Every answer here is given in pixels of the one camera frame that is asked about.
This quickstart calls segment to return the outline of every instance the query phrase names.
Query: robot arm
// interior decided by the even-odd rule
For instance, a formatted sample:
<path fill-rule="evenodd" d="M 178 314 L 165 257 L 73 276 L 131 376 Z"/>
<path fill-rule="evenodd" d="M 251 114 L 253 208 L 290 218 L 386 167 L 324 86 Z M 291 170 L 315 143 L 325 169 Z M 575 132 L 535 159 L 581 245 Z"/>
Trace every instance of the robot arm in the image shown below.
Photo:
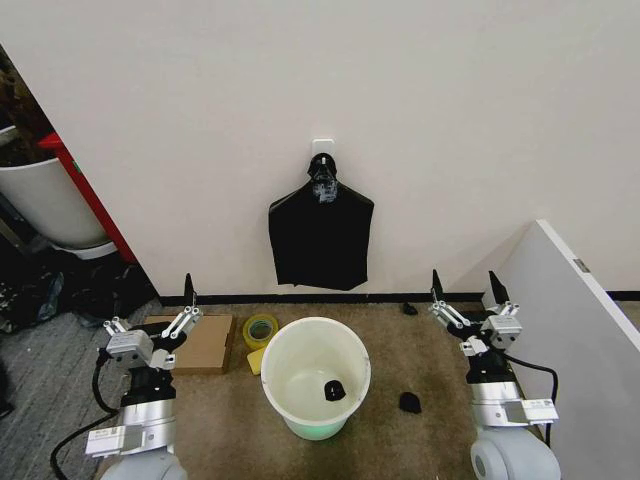
<path fill-rule="evenodd" d="M 491 285 L 501 302 L 471 321 L 447 305 L 438 273 L 433 271 L 433 305 L 430 310 L 451 334 L 463 340 L 460 350 L 469 359 L 467 383 L 474 399 L 472 409 L 481 427 L 521 427 L 553 423 L 558 419 L 553 400 L 524 400 L 506 362 L 505 350 L 516 341 L 522 325 L 515 314 L 520 306 L 509 301 L 506 288 L 493 272 Z"/>
<path fill-rule="evenodd" d="M 158 449 L 173 452 L 176 396 L 170 373 L 176 363 L 173 351 L 186 341 L 187 334 L 202 317 L 189 274 L 185 279 L 185 297 L 191 305 L 170 323 L 130 327 L 118 317 L 104 323 L 111 335 L 104 350 L 129 371 L 131 387 L 121 401 L 121 424 L 91 431 L 85 450 L 88 455 L 132 455 Z"/>

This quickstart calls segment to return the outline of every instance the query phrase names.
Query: white wall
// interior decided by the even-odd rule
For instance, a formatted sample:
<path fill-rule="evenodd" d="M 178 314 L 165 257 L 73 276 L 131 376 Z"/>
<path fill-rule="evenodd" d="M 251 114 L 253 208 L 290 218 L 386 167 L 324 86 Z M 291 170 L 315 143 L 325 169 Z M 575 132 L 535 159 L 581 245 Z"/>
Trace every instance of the white wall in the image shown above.
<path fill-rule="evenodd" d="M 537 217 L 640 289 L 632 0 L 4 2 L 0 41 L 163 295 L 276 285 L 310 140 L 376 202 L 369 282 L 479 291 Z"/>

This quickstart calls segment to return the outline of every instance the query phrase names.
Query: small black object on floor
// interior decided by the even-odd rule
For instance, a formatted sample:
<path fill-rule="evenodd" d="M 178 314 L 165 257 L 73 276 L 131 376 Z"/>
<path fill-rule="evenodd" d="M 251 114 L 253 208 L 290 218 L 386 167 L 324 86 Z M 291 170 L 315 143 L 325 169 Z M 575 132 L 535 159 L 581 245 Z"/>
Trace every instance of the small black object on floor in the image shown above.
<path fill-rule="evenodd" d="M 324 384 L 324 398 L 329 402 L 342 400 L 345 395 L 344 387 L 338 380 L 331 380 Z"/>
<path fill-rule="evenodd" d="M 404 302 L 402 304 L 402 313 L 405 315 L 417 315 L 418 309 L 411 305 L 409 302 Z"/>
<path fill-rule="evenodd" d="M 420 406 L 420 399 L 417 395 L 411 392 L 403 392 L 400 395 L 400 410 L 409 413 L 422 413 L 422 407 Z"/>

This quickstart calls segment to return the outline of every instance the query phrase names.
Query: white planter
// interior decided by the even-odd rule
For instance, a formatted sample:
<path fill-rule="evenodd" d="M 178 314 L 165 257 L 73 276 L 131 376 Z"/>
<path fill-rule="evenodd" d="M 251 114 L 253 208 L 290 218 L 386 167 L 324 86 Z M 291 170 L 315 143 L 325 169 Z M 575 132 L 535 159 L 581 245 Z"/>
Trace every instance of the white planter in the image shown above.
<path fill-rule="evenodd" d="M 0 192 L 33 228 L 60 247 L 84 249 L 109 241 L 57 158 L 0 168 Z"/>

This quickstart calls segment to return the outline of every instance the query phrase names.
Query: gray floor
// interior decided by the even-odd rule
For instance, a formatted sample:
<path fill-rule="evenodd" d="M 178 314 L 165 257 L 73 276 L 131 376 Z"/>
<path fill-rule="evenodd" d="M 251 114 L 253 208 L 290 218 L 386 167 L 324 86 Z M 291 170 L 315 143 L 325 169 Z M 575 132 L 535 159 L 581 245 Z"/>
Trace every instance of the gray floor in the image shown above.
<path fill-rule="evenodd" d="M 640 302 L 620 306 L 640 328 Z M 465 453 L 472 439 L 468 390 L 464 379 L 458 378 L 465 371 L 465 363 L 455 354 L 455 342 L 447 343 L 448 337 L 441 334 L 433 319 L 425 318 L 424 313 L 403 316 L 397 305 L 390 304 L 228 305 L 209 307 L 205 312 L 232 313 L 240 328 L 249 314 L 265 308 L 283 323 L 309 314 L 344 320 L 371 349 L 372 362 L 374 352 L 379 358 L 375 383 L 344 434 L 310 450 L 286 430 L 266 403 L 259 382 L 248 372 L 246 347 L 236 335 L 225 376 L 181 377 L 175 381 L 177 409 L 190 412 L 181 416 L 177 444 L 190 478 L 263 476 L 269 473 L 265 465 L 275 469 L 271 473 L 279 478 L 312 477 L 312 472 L 319 471 L 330 473 L 326 478 L 388 478 L 391 470 L 384 469 L 389 468 L 391 460 L 399 478 L 472 478 Z M 424 312 L 426 305 L 419 308 Z M 130 320 L 137 323 L 148 314 L 162 311 L 158 302 L 151 302 Z M 385 328 L 368 328 L 375 321 Z M 431 347 L 435 351 L 424 343 L 430 336 L 438 340 L 428 342 L 436 345 Z M 51 449 L 71 431 L 102 415 L 93 401 L 90 382 L 95 349 L 106 340 L 103 330 L 87 330 L 72 315 L 0 337 L 0 358 L 8 369 L 10 400 L 16 406 L 10 416 L 0 420 L 0 477 L 53 478 L 48 464 Z M 430 365 L 428 375 L 422 374 L 425 364 Z M 102 375 L 101 390 L 109 404 L 117 405 L 125 382 L 110 368 L 108 365 Z M 385 393 L 385 386 L 393 391 Z M 403 388 L 425 392 L 425 411 L 419 418 L 396 411 L 393 399 L 396 390 Z M 441 391 L 446 394 L 429 393 Z M 253 418 L 254 424 L 262 422 L 261 430 L 268 435 L 260 440 L 247 418 Z M 369 431 L 373 423 L 377 426 Z M 446 430 L 440 428 L 445 424 Z M 98 466 L 83 453 L 85 438 L 80 437 L 61 452 L 61 466 L 70 478 L 91 478 Z M 453 449 L 452 439 L 456 445 Z"/>
<path fill-rule="evenodd" d="M 140 322 L 161 308 L 159 302 L 151 302 L 130 319 Z M 11 383 L 9 400 L 15 406 L 13 413 L 0 420 L 1 478 L 54 478 L 49 467 L 54 446 L 104 415 L 93 400 L 91 376 L 96 348 L 103 347 L 107 339 L 104 329 L 86 329 L 72 314 L 0 336 L 0 358 Z M 105 401 L 116 406 L 124 378 L 110 369 L 108 364 L 103 369 L 101 391 Z M 69 478 L 91 478 L 98 466 L 98 460 L 84 455 L 85 438 L 74 440 L 60 452 L 62 469 Z"/>

